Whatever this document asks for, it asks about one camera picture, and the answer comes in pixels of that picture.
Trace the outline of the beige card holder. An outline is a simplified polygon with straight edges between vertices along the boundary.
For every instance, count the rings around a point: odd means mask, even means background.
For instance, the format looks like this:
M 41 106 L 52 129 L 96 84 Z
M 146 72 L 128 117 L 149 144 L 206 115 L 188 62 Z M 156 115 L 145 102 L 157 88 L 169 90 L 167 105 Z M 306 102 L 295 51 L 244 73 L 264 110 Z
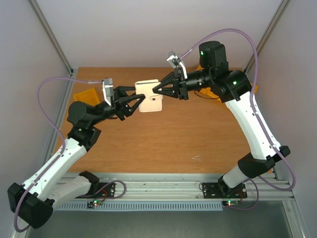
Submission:
M 144 94 L 145 96 L 145 99 L 138 106 L 139 112 L 150 113 L 162 111 L 163 95 L 153 92 L 153 88 L 158 85 L 158 79 L 135 82 L 136 94 Z

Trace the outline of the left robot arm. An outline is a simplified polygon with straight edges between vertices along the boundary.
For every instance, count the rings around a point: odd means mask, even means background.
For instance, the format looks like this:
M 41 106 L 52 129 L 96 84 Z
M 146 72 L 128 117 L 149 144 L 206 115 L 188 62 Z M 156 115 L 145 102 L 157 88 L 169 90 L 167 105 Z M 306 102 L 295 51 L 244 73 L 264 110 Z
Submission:
M 67 121 L 72 129 L 62 146 L 32 177 L 21 185 L 13 183 L 7 190 L 17 232 L 25 231 L 18 227 L 19 219 L 26 222 L 27 227 L 38 229 L 61 204 L 74 198 L 95 197 L 101 192 L 99 178 L 88 171 L 81 172 L 58 190 L 54 188 L 68 169 L 96 143 L 101 133 L 95 128 L 96 124 L 113 116 L 125 120 L 144 101 L 144 94 L 127 94 L 132 90 L 134 87 L 118 86 L 110 89 L 109 101 L 95 106 L 75 101 L 69 106 Z

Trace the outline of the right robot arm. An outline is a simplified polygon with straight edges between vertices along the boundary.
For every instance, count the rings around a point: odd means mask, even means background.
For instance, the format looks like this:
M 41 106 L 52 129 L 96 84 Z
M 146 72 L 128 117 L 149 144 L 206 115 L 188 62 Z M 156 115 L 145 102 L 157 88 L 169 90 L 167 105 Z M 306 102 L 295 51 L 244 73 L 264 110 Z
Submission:
M 204 42 L 199 45 L 199 52 L 202 69 L 189 73 L 185 72 L 182 60 L 171 55 L 168 61 L 174 71 L 163 78 L 153 92 L 187 100 L 190 91 L 210 88 L 232 112 L 251 151 L 218 179 L 220 194 L 228 197 L 242 182 L 272 169 L 290 154 L 290 149 L 281 145 L 270 132 L 251 94 L 252 86 L 246 74 L 229 69 L 225 46 L 218 41 Z

